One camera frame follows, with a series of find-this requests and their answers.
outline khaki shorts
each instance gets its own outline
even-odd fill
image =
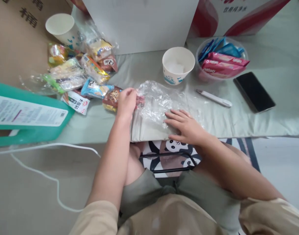
[[[240,229],[240,201],[217,186],[208,177],[194,171],[184,171],[174,186],[162,187],[154,174],[145,169],[132,184],[123,189],[119,225],[142,209],[154,204],[166,194],[188,197],[203,208],[228,234],[237,234]]]

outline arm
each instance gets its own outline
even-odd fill
[[[127,174],[130,124],[135,105],[136,90],[128,88],[120,93],[117,116],[98,164],[86,205],[105,200],[114,204],[119,211]]]
[[[216,137],[207,133],[189,113],[181,110],[171,110],[166,113],[170,119],[167,124],[181,131],[181,135],[170,135],[175,141],[188,143],[202,148],[207,156],[217,166],[218,175],[223,185],[239,198],[254,198],[259,200],[272,200],[284,197],[276,188],[252,166],[245,163],[232,150],[222,144]]]

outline clear plastic container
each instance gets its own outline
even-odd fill
[[[211,76],[209,73],[206,73],[202,67],[200,66],[199,62],[198,62],[198,55],[201,53],[201,51],[204,49],[204,47],[207,45],[207,43],[211,42],[213,39],[219,38],[222,39],[223,37],[213,37],[213,38],[209,38],[206,41],[204,41],[199,48],[197,49],[196,55],[195,55],[195,62],[196,62],[196,72],[198,74],[198,78],[199,80],[201,80],[202,82],[219,82],[219,81],[224,81],[227,79],[233,79],[237,76],[233,76],[233,77],[229,77],[229,78],[218,78],[218,77],[214,77]],[[238,41],[233,40],[232,38],[228,38],[226,37],[226,42],[227,43],[232,43],[236,48],[239,47],[243,47],[241,43],[239,43]],[[242,59],[246,59],[249,60],[248,55],[247,55],[247,51],[244,48],[244,52],[241,54],[242,55]]]

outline table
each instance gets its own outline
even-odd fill
[[[137,88],[154,80],[187,94],[199,88],[231,101],[230,109],[202,96],[196,104],[202,110],[205,129],[218,138],[299,135],[299,2],[290,1],[256,35],[234,39],[243,44],[251,60],[245,72],[252,71],[275,101],[272,110],[254,114],[232,80],[205,85],[192,71],[180,85],[166,84],[161,63],[164,51],[118,56],[119,72],[109,83]],[[204,40],[188,39],[187,47],[195,54]],[[104,143],[114,119],[101,100],[94,99],[87,116],[75,114],[55,142]],[[133,120],[131,141],[163,140],[169,133],[150,122]]]

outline white pen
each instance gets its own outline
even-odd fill
[[[212,95],[212,94],[210,94],[206,91],[202,91],[202,90],[199,90],[199,89],[196,89],[196,91],[198,93],[200,93],[201,95],[203,95],[203,96],[205,96],[205,97],[207,97],[207,98],[209,98],[209,99],[211,99],[211,100],[213,100],[213,101],[215,101],[219,104],[222,104],[223,106],[226,106],[226,107],[229,107],[229,108],[232,107],[232,103],[228,100],[224,100],[222,98],[219,98],[219,97],[214,96],[214,95]]]

